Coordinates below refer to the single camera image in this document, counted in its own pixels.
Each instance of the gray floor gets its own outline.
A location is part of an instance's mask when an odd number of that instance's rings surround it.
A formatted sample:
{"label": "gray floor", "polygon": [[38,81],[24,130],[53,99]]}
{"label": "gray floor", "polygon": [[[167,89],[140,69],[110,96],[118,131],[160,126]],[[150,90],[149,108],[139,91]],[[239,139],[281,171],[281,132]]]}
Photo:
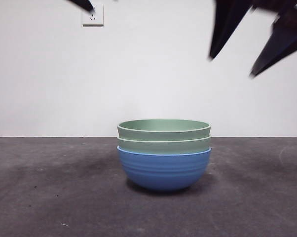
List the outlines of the gray floor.
{"label": "gray floor", "polygon": [[297,237],[297,138],[213,138],[172,194],[127,181],[115,138],[0,138],[0,237]]}

